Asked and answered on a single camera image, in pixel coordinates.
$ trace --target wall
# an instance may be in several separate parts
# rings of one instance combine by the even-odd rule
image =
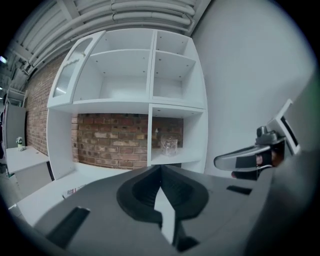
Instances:
[[[71,128],[74,161],[114,169],[147,166],[148,115],[79,114],[72,118]],[[176,136],[182,147],[183,119],[154,117],[153,148],[160,147],[161,135]]]
[[[28,146],[33,146],[46,155],[48,155],[47,103],[51,86],[65,56],[66,53],[44,66],[30,79],[27,86],[26,142]]]
[[[216,0],[192,38],[208,101],[205,173],[230,177],[214,157],[254,144],[257,127],[302,91],[316,57],[294,22],[269,1]]]

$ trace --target cabinet door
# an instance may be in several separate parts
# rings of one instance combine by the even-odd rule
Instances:
[[[64,58],[51,87],[48,108],[72,104],[80,73],[105,31],[79,39]]]

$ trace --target brick wall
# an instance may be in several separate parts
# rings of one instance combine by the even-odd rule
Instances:
[[[73,159],[114,169],[147,166],[148,115],[79,114],[72,118]],[[183,144],[183,119],[154,117],[152,147],[160,147],[162,135],[175,135]]]
[[[63,54],[48,63],[30,79],[27,86],[26,142],[27,145],[33,146],[46,155],[48,155],[47,103],[51,86],[65,56],[66,54]]]

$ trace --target glass panel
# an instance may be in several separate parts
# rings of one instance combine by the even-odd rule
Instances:
[[[72,74],[74,73],[77,63],[78,60],[63,68],[62,73],[56,83],[53,97],[65,95],[67,93],[69,82]]]
[[[88,45],[91,43],[92,38],[88,38],[81,42],[73,51],[71,56],[69,57],[69,61],[79,59],[81,56],[84,56],[84,52],[87,49]]]

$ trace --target white rack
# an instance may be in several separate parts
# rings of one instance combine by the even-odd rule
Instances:
[[[47,149],[55,181],[18,203],[31,225],[62,200],[63,190],[122,173],[73,162],[72,114],[147,114],[148,166],[181,163],[186,170],[205,170],[206,88],[196,47],[187,36],[132,28],[78,40],[57,72],[47,107]],[[183,119],[183,147],[176,156],[151,147],[153,117]],[[40,207],[30,207],[34,201],[42,202]]]

